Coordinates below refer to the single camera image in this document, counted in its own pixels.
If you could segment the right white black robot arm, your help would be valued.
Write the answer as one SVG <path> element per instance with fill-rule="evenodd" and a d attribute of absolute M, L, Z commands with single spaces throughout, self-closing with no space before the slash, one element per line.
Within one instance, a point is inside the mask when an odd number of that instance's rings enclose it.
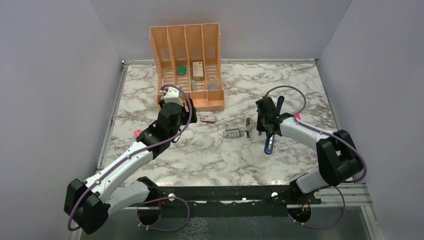
<path fill-rule="evenodd" d="M 259 132 L 267 135 L 264 152 L 271 154 L 272 139 L 275 136 L 293 139 L 317 154 L 318 168 L 308 172 L 290 183 L 289 199 L 300 204 L 306 200 L 310 192 L 327 186 L 338 186 L 340 183 L 365 172 L 365 165 L 355 152 L 356 147 L 350 134 L 345 130 L 330 132 L 318 130 L 312 125 L 301 122 L 290 113 L 281 113 L 284 97 L 277 103 L 270 97 L 257 100 L 257 127 Z"/>

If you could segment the blue stapler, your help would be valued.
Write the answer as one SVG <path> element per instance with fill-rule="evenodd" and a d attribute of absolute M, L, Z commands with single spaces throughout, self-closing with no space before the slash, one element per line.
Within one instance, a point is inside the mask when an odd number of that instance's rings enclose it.
<path fill-rule="evenodd" d="M 282 105 L 284 102 L 284 97 L 281 95 L 277 99 L 277 105 L 276 108 L 281 111 Z M 264 145 L 264 153 L 266 155 L 271 155 L 274 149 L 274 141 L 275 141 L 275 134 L 271 132 L 266 132 L 266 140 Z"/>

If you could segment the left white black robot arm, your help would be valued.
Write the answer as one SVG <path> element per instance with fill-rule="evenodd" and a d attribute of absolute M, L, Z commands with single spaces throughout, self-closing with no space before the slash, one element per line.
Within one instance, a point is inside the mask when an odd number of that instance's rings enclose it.
<path fill-rule="evenodd" d="M 131 146 L 110 165 L 82 181 L 73 179 L 67 186 L 63 210 L 68 215 L 70 232 L 82 229 L 96 232 L 118 209 L 141 201 L 152 205 L 157 191 L 150 186 L 119 189 L 136 170 L 150 163 L 176 139 L 189 124 L 197 122 L 196 107 L 191 98 L 164 97 L 157 120 L 142 130 Z"/>

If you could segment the red white staple box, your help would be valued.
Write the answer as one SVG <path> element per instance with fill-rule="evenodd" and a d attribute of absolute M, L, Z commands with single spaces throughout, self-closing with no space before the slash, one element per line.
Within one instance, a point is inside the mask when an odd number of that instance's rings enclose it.
<path fill-rule="evenodd" d="M 216 116 L 210 115 L 210 114 L 202 114 L 201 115 L 201 122 L 203 122 L 203 123 L 215 123 L 216 122 Z"/>

